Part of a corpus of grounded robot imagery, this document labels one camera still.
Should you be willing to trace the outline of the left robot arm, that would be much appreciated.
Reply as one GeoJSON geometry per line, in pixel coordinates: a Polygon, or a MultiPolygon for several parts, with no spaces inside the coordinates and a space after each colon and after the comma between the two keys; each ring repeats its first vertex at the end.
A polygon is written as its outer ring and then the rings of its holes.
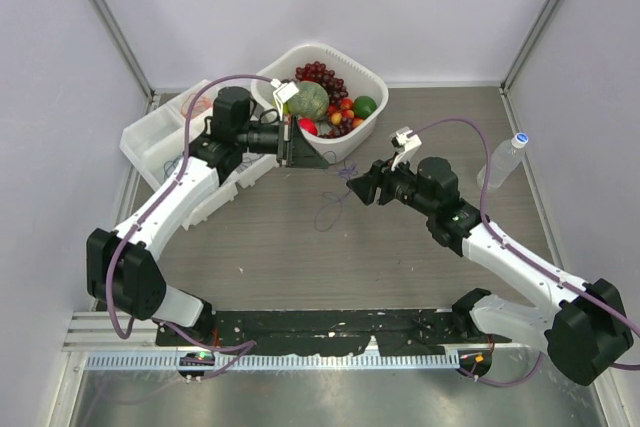
{"type": "Polygon", "coordinates": [[[247,153],[274,156],[289,168],[325,169],[327,160],[310,144],[297,118],[284,113],[299,92],[293,82],[271,80],[277,118],[251,117],[256,101],[237,86],[224,87],[197,135],[184,135],[183,157],[151,198],[112,230],[94,230],[86,244],[88,293],[105,303],[114,331],[121,339],[118,313],[132,321],[153,320],[172,328],[190,345],[211,340],[215,329],[212,305],[169,286],[158,261],[177,229],[241,165],[247,153]]]}

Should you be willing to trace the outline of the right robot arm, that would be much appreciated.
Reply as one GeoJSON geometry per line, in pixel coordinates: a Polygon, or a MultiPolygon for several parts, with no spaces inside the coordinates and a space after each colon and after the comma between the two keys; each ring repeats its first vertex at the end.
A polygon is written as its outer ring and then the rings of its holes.
{"type": "Polygon", "coordinates": [[[451,327],[465,342],[483,334],[507,338],[546,355],[569,380],[590,385],[634,343],[623,323],[619,291],[564,272],[509,238],[464,200],[448,161],[428,157],[412,169],[375,161],[348,188],[365,205],[398,201],[426,216],[432,238],[500,277],[528,300],[506,301],[477,288],[452,307],[451,327]]]}

